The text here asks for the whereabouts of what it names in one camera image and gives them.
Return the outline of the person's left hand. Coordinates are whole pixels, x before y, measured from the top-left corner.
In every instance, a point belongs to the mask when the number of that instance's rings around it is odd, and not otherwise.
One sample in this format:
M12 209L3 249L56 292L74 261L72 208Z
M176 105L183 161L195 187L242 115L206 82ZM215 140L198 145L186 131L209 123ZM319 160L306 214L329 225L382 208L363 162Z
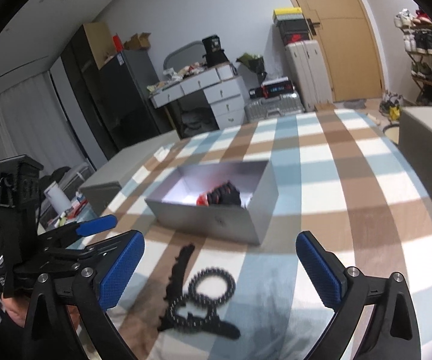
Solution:
M13 322L23 328L28 313L29 300L25 297L2 297L1 301Z

